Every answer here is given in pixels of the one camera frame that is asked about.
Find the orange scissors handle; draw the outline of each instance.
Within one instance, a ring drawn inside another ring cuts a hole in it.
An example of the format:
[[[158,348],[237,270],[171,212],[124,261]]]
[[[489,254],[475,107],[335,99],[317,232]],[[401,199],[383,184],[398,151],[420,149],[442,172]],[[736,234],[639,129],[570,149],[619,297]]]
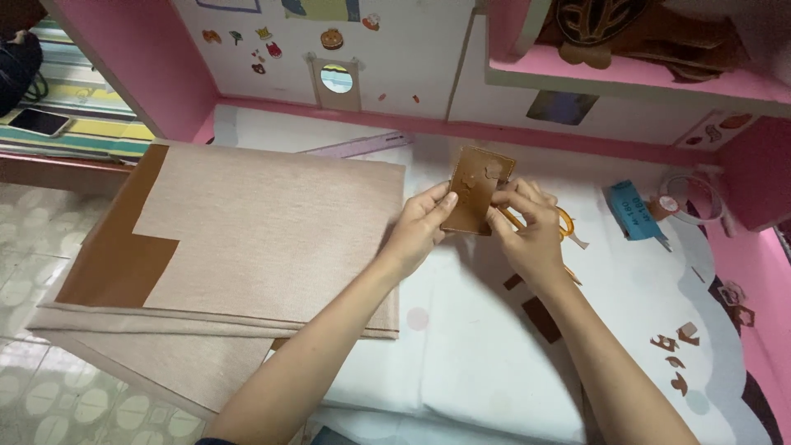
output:
[[[571,219],[568,213],[565,210],[561,209],[560,207],[555,206],[560,212],[560,217],[563,219],[563,222],[566,223],[566,228],[564,229],[563,226],[560,226],[560,239],[562,240],[563,237],[567,237],[574,233],[574,221]]]

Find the tiled floor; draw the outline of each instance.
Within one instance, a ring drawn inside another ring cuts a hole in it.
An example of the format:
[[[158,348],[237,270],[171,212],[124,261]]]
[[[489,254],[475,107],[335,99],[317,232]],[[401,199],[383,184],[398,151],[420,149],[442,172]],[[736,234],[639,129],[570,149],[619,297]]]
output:
[[[0,444],[182,445],[204,423],[23,327],[105,198],[0,184]]]

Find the pink dot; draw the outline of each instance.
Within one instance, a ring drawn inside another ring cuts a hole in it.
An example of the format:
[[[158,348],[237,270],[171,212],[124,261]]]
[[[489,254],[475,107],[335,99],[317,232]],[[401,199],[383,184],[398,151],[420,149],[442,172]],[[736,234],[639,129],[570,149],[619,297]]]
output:
[[[421,307],[413,307],[407,312],[407,325],[415,331],[422,331],[429,325],[429,313]]]

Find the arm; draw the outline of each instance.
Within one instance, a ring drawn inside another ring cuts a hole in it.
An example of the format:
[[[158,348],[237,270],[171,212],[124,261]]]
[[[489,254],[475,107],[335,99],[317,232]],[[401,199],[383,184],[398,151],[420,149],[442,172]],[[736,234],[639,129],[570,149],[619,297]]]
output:
[[[205,435],[239,445],[288,443],[327,393],[384,297],[445,236],[456,205],[448,182],[410,198],[377,258],[261,365]]]
[[[493,207],[487,219],[514,270],[557,323],[608,443],[698,444],[689,427],[601,321],[566,271],[558,242],[557,198],[535,182],[511,181],[492,204],[519,211],[514,232]]]

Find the pencil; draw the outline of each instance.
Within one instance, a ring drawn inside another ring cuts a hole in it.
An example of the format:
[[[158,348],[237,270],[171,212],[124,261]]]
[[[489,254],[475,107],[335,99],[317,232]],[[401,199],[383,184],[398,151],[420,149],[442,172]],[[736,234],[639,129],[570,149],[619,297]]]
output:
[[[513,224],[517,228],[517,230],[524,229],[524,224],[522,224],[522,222],[519,219],[517,219],[517,217],[514,216],[513,213],[511,213],[507,208],[497,207],[497,209],[500,211],[500,213],[502,213],[503,216],[505,216],[506,219],[508,219],[511,222],[511,224]],[[582,286],[582,282],[580,281],[580,279],[577,278],[576,275],[574,275],[574,272],[571,272],[571,269],[569,269],[569,266],[566,266],[564,264],[563,268],[566,270],[566,272],[569,273],[569,276],[571,276],[571,279],[576,284]]]

